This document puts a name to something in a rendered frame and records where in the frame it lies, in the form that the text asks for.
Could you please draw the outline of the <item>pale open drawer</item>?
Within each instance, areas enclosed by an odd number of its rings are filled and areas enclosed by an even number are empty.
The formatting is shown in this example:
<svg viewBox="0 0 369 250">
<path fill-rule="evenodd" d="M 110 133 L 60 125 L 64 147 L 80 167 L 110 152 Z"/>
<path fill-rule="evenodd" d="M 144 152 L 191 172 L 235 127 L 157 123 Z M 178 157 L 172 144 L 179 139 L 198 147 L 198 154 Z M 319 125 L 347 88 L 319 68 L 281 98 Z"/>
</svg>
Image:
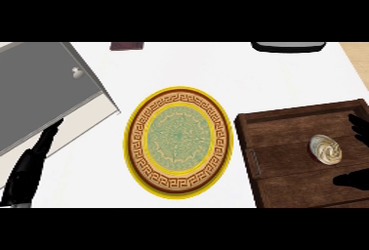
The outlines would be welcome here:
<svg viewBox="0 0 369 250">
<path fill-rule="evenodd" d="M 14 42 L 0 42 L 0 48 L 11 43 Z M 60 125 L 60 132 L 54 138 L 51 152 L 60 151 L 61 148 L 64 148 L 86 131 L 101 123 L 101 121 L 120 111 L 101 81 L 98 86 L 101 87 L 101 94 L 61 119 L 64 122 Z M 20 157 L 24 151 L 35 146 L 42 132 L 39 132 L 8 153 L 0 155 L 0 188 L 5 187 Z"/>
</svg>

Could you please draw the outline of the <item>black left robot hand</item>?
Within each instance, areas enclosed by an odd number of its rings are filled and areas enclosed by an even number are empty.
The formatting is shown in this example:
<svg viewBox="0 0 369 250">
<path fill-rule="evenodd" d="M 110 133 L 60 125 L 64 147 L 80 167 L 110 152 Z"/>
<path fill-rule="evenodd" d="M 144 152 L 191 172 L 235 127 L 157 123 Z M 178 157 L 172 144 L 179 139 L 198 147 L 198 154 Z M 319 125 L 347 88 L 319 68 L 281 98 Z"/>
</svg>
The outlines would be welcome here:
<svg viewBox="0 0 369 250">
<path fill-rule="evenodd" d="M 43 130 L 37 143 L 33 148 L 26 150 L 8 179 L 0 206 L 32 203 L 37 191 L 46 155 L 51 151 L 54 138 L 63 122 L 64 120 L 60 120 Z"/>
</svg>

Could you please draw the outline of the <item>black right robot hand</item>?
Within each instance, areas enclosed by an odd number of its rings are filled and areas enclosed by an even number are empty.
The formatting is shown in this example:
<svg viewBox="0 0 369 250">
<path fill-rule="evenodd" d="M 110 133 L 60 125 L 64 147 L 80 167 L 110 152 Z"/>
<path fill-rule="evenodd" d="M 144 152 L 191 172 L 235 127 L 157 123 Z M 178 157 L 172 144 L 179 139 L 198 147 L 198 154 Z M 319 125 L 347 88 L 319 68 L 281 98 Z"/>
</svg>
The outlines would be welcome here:
<svg viewBox="0 0 369 250">
<path fill-rule="evenodd" d="M 349 115 L 355 138 L 369 147 L 369 122 L 355 114 Z M 369 168 L 350 172 L 334 177 L 334 185 L 342 187 L 369 190 Z"/>
</svg>

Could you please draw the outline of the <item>brown wooden tray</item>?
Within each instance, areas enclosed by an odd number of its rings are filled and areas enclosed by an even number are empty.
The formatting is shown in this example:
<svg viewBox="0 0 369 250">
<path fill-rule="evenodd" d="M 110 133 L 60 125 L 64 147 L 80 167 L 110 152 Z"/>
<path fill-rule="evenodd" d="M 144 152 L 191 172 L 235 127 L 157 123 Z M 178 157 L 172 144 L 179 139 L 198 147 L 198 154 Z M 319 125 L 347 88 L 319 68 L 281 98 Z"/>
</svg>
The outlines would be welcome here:
<svg viewBox="0 0 369 250">
<path fill-rule="evenodd" d="M 369 121 L 364 100 L 241 113 L 235 128 L 260 208 L 369 208 L 369 190 L 342 187 L 334 177 L 369 168 L 369 146 L 355 138 L 349 116 Z M 340 145 L 340 164 L 311 151 L 316 135 Z"/>
</svg>

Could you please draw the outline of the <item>grey drawer front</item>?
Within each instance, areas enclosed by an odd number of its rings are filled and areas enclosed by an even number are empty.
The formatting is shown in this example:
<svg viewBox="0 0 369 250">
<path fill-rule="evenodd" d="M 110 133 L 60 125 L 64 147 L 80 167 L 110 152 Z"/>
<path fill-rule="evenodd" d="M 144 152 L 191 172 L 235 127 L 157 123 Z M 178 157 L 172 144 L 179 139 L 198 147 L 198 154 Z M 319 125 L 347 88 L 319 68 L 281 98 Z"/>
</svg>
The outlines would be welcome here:
<svg viewBox="0 0 369 250">
<path fill-rule="evenodd" d="M 85 75 L 76 79 L 73 68 Z M 70 42 L 14 42 L 0 48 L 0 155 L 101 94 Z"/>
</svg>

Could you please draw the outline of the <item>yellow patterned round plate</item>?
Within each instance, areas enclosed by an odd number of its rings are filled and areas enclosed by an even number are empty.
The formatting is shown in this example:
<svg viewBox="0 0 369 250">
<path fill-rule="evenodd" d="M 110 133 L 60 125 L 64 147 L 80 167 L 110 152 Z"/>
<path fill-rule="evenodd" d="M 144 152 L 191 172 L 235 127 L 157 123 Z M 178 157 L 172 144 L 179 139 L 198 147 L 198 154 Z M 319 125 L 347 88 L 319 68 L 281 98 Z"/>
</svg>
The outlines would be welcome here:
<svg viewBox="0 0 369 250">
<path fill-rule="evenodd" d="M 123 148 L 130 173 L 148 192 L 169 199 L 203 193 L 225 172 L 234 148 L 218 100 L 185 86 L 157 91 L 132 114 Z"/>
</svg>

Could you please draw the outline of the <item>swirled cream cupcake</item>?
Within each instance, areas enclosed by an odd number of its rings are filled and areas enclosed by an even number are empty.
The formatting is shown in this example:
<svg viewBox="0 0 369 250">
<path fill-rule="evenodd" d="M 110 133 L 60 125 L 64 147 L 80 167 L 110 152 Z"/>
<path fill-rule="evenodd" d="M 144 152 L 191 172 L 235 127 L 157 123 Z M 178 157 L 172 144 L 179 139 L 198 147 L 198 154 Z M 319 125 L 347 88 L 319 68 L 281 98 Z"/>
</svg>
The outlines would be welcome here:
<svg viewBox="0 0 369 250">
<path fill-rule="evenodd" d="M 311 140 L 311 151 L 324 164 L 340 164 L 343 159 L 342 148 L 331 137 L 315 135 Z"/>
</svg>

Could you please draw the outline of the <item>dark maroon block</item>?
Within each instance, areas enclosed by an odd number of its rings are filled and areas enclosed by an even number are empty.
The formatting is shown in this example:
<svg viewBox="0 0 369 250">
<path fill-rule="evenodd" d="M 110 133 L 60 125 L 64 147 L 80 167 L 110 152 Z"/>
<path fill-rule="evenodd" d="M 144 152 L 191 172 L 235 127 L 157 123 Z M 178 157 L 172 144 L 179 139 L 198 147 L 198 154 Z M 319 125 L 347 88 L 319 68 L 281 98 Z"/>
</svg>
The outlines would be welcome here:
<svg viewBox="0 0 369 250">
<path fill-rule="evenodd" d="M 144 42 L 113 42 L 110 46 L 111 51 L 142 50 L 145 47 Z"/>
</svg>

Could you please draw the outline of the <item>black and grey appliance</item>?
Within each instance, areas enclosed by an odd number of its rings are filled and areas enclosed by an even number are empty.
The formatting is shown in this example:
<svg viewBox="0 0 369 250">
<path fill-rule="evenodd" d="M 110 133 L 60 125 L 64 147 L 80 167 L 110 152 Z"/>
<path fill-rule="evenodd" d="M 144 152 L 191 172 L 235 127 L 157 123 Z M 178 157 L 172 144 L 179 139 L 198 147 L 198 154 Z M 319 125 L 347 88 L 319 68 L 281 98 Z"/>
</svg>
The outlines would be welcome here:
<svg viewBox="0 0 369 250">
<path fill-rule="evenodd" d="M 319 52 L 325 42 L 253 42 L 253 48 L 260 52 L 271 53 L 312 53 Z"/>
</svg>

